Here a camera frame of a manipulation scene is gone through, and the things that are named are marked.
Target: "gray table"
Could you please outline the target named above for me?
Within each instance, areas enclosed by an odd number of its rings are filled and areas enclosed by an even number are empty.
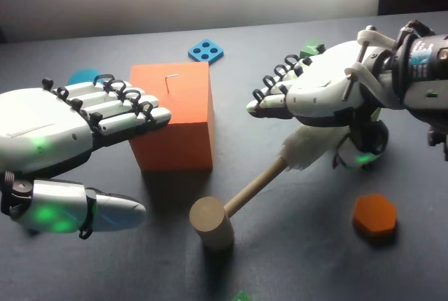
[[[60,178],[136,197],[147,223],[81,241],[77,234],[32,237],[0,216],[0,299],[229,301],[244,290],[272,301],[446,300],[448,164],[441,146],[427,146],[428,126],[404,111],[382,112],[390,144],[374,171],[333,171],[323,157],[277,178],[233,217],[232,252],[204,251],[188,222],[197,198],[230,199],[299,125],[245,111],[285,55],[307,39],[327,47],[355,39],[370,24],[395,38],[414,18],[448,32],[448,13],[429,13],[0,46],[0,92],[39,86],[44,77],[65,85],[88,67],[127,79],[134,64],[188,61],[187,50],[205,38],[225,51],[210,68],[214,170],[142,176],[127,142],[98,150]],[[389,246],[367,244],[351,225],[356,198],[368,193],[383,193],[398,208]]]

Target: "wooden mallet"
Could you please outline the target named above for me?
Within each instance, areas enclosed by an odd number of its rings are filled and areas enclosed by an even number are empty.
[[[275,179],[288,164],[279,157],[259,177],[250,182],[226,205],[215,197],[204,197],[196,201],[190,210],[190,222],[204,245],[212,250],[222,250],[233,244],[233,227],[230,217]]]

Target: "orange block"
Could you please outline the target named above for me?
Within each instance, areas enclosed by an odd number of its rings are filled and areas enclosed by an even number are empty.
[[[140,169],[211,169],[214,110],[209,64],[136,65],[130,83],[155,95],[172,113],[168,126],[129,141]]]
[[[353,225],[368,237],[392,235],[397,224],[397,208],[380,194],[361,196],[356,201]]]

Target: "box top face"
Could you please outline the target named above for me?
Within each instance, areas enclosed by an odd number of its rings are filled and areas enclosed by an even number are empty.
[[[186,62],[135,65],[130,83],[159,99],[172,113],[169,124],[207,121],[209,64]]]

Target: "wooden handle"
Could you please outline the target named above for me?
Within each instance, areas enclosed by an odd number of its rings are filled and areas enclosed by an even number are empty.
[[[243,190],[233,197],[225,206],[225,212],[232,217],[238,210],[240,210],[245,203],[249,202],[255,195],[257,195],[265,186],[267,186],[273,179],[275,179],[288,164],[279,157],[274,164],[266,169],[259,177],[250,182]]]

